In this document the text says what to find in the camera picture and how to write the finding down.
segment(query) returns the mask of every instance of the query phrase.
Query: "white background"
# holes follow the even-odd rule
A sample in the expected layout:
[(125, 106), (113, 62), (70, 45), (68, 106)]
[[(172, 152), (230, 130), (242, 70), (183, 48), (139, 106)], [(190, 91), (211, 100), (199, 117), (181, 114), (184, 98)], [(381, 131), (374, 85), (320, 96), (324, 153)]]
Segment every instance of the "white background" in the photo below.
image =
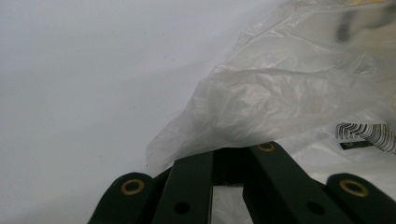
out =
[(0, 2), (0, 223), (86, 223), (120, 175), (284, 1)]

